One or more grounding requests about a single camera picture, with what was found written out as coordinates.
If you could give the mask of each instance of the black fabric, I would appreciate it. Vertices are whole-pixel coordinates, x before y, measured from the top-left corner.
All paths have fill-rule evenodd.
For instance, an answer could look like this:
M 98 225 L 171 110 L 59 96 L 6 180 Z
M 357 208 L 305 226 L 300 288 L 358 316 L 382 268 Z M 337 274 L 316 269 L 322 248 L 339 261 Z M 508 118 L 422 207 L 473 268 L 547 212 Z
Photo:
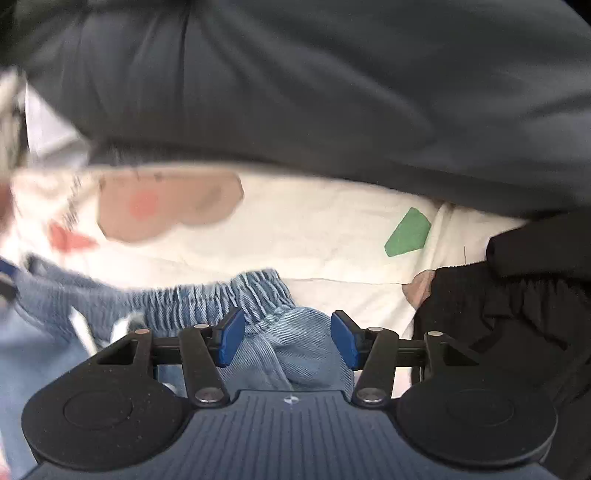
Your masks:
M 95 138 L 591 204 L 591 27 L 561 0 L 18 0 L 0 57 Z
M 548 392 L 558 431 L 545 466 L 567 480 L 591 478 L 590 223 L 535 222 L 492 239 L 490 263 L 437 270 L 414 323 L 415 338 L 446 332 Z

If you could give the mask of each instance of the blue jeans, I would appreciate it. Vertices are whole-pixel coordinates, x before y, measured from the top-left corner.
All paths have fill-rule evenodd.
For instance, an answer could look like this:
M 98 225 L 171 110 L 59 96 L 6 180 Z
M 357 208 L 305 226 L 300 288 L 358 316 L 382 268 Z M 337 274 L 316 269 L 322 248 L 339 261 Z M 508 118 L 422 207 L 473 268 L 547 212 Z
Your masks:
M 233 306 L 242 308 L 246 333 L 232 365 L 219 372 L 238 390 L 343 390 L 353 375 L 330 338 L 330 320 L 296 307 L 274 270 L 238 275 L 228 283 L 123 291 L 30 257 L 15 279 L 16 302 L 0 312 L 0 432 L 14 480 L 36 462 L 22 435 L 27 400 L 75 367 L 87 350 L 69 316 L 76 309 L 97 343 L 106 344 L 117 320 L 137 312 L 156 336 L 175 336 L 196 323 L 215 325 Z M 158 379 L 184 392 L 180 367 L 160 367 Z

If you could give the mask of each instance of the metal rivet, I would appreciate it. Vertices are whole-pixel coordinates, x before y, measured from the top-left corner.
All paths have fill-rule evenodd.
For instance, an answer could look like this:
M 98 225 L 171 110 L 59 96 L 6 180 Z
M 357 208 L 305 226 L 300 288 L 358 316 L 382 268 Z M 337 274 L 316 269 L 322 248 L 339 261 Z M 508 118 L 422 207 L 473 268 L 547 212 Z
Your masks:
M 386 392 L 380 388 L 362 388 L 357 392 L 357 398 L 363 403 L 376 404 L 383 402 L 386 399 Z
M 217 387 L 205 387 L 195 393 L 195 398 L 203 403 L 215 403 L 223 399 L 223 391 Z

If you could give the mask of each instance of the blue plastic lever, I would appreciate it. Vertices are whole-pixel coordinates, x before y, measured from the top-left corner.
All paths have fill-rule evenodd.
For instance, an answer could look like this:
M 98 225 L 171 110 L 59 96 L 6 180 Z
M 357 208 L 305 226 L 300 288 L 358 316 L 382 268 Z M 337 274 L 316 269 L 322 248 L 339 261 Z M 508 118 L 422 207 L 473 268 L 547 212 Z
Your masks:
M 359 352 L 363 345 L 363 330 L 342 310 L 337 310 L 330 317 L 330 336 L 347 367 L 351 370 L 363 368 Z
M 232 363 L 244 338 L 245 329 L 246 319 L 244 312 L 239 308 L 230 310 L 223 320 L 213 328 L 213 342 L 209 346 L 215 346 L 212 357 L 217 367 L 227 367 Z

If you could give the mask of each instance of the blue strap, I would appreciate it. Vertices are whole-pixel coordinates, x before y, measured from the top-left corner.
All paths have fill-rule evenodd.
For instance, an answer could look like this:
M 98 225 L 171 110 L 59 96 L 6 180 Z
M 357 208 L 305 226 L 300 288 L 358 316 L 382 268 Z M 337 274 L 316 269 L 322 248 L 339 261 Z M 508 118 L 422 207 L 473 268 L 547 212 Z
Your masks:
M 11 264 L 9 261 L 4 260 L 2 257 L 0 257 L 0 273 L 3 273 L 7 276 L 9 276 L 10 278 L 13 278 L 16 276 L 18 271 L 18 267 L 16 265 Z

